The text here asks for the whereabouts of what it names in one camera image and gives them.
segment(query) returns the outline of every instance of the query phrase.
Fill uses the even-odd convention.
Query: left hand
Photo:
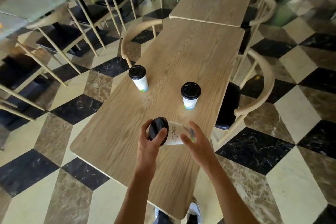
[[[146,130],[153,120],[147,120],[140,129],[138,141],[138,154],[135,171],[138,174],[145,175],[150,180],[153,179],[156,169],[156,158],[159,154],[160,144],[167,135],[167,129],[163,128],[156,137],[149,141],[149,135]]]

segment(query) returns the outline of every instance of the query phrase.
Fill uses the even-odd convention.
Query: right hand
[[[204,171],[208,172],[210,167],[213,166],[213,164],[216,164],[218,160],[208,138],[203,134],[200,127],[192,121],[190,121],[189,124],[195,132],[196,142],[193,143],[185,134],[181,134],[181,140],[183,144],[188,147],[195,161],[204,169]]]

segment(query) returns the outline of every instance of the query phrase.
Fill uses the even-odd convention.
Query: finger
[[[166,138],[166,135],[167,135],[168,131],[166,128],[162,128],[158,134],[156,135],[156,137],[154,138],[154,142],[157,144],[157,145],[161,145],[161,143],[163,142],[163,140]]]
[[[181,134],[181,140],[183,142],[183,144],[185,146],[187,146],[188,148],[192,147],[193,146],[193,142],[191,141],[191,139],[189,137],[187,137],[187,135],[185,134]]]
[[[146,130],[147,130],[147,128],[149,127],[149,125],[151,124],[152,121],[153,121],[152,119],[147,120],[147,121],[142,125],[142,127],[141,127],[141,129],[140,129],[140,137],[144,137],[144,138],[147,137],[147,135],[146,135],[146,134],[147,134]]]
[[[196,138],[206,137],[204,135],[203,131],[201,130],[201,128],[195,122],[189,121],[189,124],[192,127],[192,129],[194,130]]]

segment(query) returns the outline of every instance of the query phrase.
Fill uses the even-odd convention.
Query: cup lid
[[[201,88],[196,82],[186,82],[181,88],[181,94],[189,100],[197,99],[201,95]]]
[[[166,138],[163,140],[163,142],[160,144],[160,146],[164,145],[168,137],[169,126],[168,126],[167,119],[165,117],[157,117],[156,119],[152,121],[149,127],[149,140],[150,141],[152,141],[156,137],[156,135],[160,132],[162,128],[167,129],[167,135],[166,135]]]
[[[133,80],[139,80],[145,77],[146,69],[141,65],[134,65],[129,69],[128,75]]]

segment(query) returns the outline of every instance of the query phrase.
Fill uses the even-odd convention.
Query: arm
[[[151,122],[152,120],[148,120],[141,127],[135,172],[114,224],[144,224],[145,222],[149,186],[156,169],[156,157],[160,144],[167,134],[167,129],[163,128],[153,141],[149,141],[146,129]]]
[[[226,175],[212,150],[209,140],[194,122],[190,122],[196,136],[196,143],[189,137],[181,134],[183,143],[188,147],[195,161],[209,176],[219,201],[226,224],[258,224],[254,215],[244,204],[236,189]]]

